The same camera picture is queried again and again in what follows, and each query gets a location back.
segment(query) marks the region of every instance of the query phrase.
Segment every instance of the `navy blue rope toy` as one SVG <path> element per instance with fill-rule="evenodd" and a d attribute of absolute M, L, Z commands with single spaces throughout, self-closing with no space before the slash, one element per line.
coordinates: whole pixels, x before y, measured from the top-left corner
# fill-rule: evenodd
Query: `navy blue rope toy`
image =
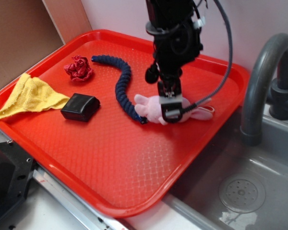
<path fill-rule="evenodd" d="M 134 109 L 134 105 L 128 99 L 126 94 L 127 86 L 131 80 L 131 68 L 127 62 L 119 57 L 112 57 L 109 55 L 92 56 L 92 62 L 101 64 L 112 65 L 121 70 L 121 75 L 118 82 L 115 85 L 116 100 L 120 103 L 123 110 L 135 121 L 141 124 L 148 122 L 146 117 L 138 115 Z"/>

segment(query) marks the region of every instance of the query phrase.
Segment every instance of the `yellow cloth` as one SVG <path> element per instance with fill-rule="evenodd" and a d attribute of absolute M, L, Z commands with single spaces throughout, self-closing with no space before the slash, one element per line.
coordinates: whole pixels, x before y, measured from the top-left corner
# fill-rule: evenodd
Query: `yellow cloth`
<path fill-rule="evenodd" d="M 20 112 L 41 112 L 61 109 L 69 97 L 55 92 L 46 82 L 24 73 L 16 83 L 10 97 L 0 109 L 0 119 Z"/>

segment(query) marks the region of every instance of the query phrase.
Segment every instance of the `stainless steel sink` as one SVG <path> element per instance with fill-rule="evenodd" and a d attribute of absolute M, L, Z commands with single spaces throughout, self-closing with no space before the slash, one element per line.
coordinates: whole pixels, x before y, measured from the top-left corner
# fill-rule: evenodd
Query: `stainless steel sink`
<path fill-rule="evenodd" d="M 288 124 L 264 116 L 261 144 L 248 147 L 240 111 L 171 188 L 179 202 L 167 203 L 202 216 L 203 229 L 288 230 Z"/>

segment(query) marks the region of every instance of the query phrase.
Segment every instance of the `gray faucet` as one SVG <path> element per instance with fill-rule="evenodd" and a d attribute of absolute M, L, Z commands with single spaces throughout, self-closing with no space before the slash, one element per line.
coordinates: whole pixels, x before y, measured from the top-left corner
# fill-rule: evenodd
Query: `gray faucet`
<path fill-rule="evenodd" d="M 277 78 L 273 79 L 277 69 Z M 288 34 L 276 34 L 261 50 L 246 91 L 241 118 L 242 141 L 256 146 L 262 138 L 265 103 L 270 114 L 288 120 Z"/>

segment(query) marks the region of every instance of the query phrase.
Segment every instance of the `pink stuffed animal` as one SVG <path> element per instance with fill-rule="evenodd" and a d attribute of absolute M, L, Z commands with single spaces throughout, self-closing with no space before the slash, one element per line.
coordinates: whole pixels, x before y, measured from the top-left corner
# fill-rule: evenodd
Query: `pink stuffed animal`
<path fill-rule="evenodd" d="M 168 124 L 162 117 L 159 96 L 144 97 L 137 94 L 134 97 L 134 101 L 136 102 L 134 109 L 138 115 L 146 117 L 148 121 L 153 123 Z M 183 108 L 188 107 L 190 104 L 191 103 L 186 98 L 183 98 Z M 210 120 L 213 117 L 214 111 L 214 108 L 211 106 L 207 106 L 207 108 L 197 107 L 190 112 L 185 113 L 179 122 L 184 122 L 190 117 L 198 120 Z"/>

